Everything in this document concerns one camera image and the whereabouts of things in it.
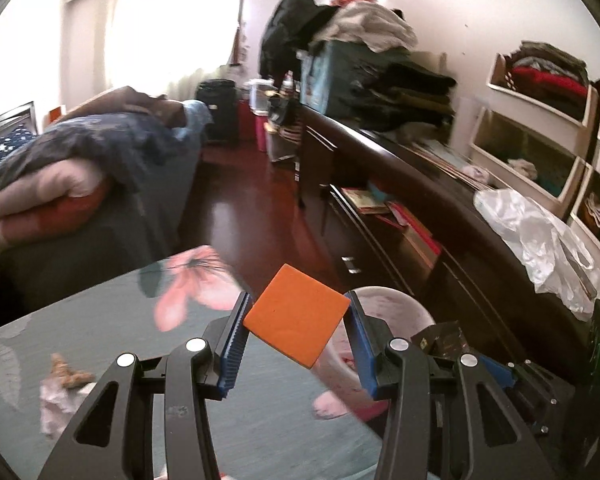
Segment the wooden floor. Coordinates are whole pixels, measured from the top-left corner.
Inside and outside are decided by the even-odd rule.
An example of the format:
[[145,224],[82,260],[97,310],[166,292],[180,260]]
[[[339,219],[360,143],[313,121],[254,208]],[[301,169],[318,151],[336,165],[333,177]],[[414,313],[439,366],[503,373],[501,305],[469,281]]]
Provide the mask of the wooden floor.
[[292,168],[255,143],[207,146],[180,224],[180,250],[209,244],[259,295],[283,264],[345,291],[296,205]]

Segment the black suitcase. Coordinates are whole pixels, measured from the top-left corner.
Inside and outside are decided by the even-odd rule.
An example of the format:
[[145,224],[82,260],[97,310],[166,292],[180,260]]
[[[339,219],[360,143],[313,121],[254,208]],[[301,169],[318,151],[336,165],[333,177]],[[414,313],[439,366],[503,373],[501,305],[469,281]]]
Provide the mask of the black suitcase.
[[206,126],[210,142],[238,141],[238,95],[235,82],[229,79],[209,79],[198,86],[196,99],[211,111],[213,124]]

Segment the plastic bag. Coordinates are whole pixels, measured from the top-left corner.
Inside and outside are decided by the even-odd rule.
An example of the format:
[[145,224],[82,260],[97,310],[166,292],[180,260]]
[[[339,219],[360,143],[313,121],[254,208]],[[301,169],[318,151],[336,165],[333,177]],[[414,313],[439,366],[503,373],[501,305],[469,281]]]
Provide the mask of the plastic bag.
[[[512,189],[479,191],[474,206],[525,266],[536,293],[552,292],[576,318],[590,319],[595,299],[600,300],[600,271],[564,222]],[[563,248],[596,289],[592,300]]]

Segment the pink pillow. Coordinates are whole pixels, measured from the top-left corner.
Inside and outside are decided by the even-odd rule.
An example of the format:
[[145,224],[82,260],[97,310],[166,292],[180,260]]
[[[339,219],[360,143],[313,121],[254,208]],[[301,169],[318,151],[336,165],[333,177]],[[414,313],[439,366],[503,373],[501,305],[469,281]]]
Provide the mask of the pink pillow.
[[68,158],[26,174],[0,191],[0,218],[51,202],[61,196],[81,197],[105,179],[90,160]]
[[94,215],[111,185],[107,178],[90,195],[63,196],[0,218],[0,253],[18,245],[74,232]]

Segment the table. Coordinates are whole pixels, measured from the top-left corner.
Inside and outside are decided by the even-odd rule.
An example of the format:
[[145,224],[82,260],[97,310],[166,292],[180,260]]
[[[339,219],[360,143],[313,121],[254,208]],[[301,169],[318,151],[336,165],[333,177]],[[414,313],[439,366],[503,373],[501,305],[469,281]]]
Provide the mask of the table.
[[[302,120],[298,199],[346,288],[397,288],[436,322],[458,320],[477,351],[505,363],[531,359],[572,384],[580,381],[589,362],[589,324],[555,294],[536,294],[525,267],[476,211],[471,187],[353,120],[308,107]],[[359,215],[341,192],[369,180],[395,196],[442,247],[432,269],[405,248],[401,233]]]
[[[80,292],[0,328],[0,453],[35,480],[53,441],[40,432],[40,381],[50,356],[99,378],[118,355],[168,354],[226,315],[242,287],[208,246]],[[221,471],[237,480],[371,479],[380,439],[352,415],[314,417],[326,390],[300,365],[249,338],[235,388],[207,401]],[[155,399],[154,473],[164,466],[162,399]]]

